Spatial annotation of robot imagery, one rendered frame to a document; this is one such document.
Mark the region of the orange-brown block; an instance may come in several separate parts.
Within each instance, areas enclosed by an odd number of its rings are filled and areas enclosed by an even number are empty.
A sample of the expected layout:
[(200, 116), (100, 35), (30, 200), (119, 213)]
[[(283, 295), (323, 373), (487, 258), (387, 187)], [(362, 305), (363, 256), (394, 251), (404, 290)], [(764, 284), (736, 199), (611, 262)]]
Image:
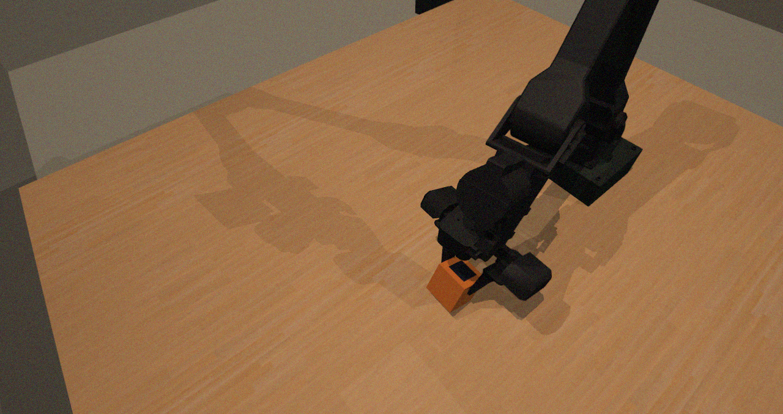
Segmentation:
[(451, 313), (472, 301), (476, 292), (468, 296), (468, 291), (481, 275), (470, 262), (454, 256), (438, 265), (427, 289)]

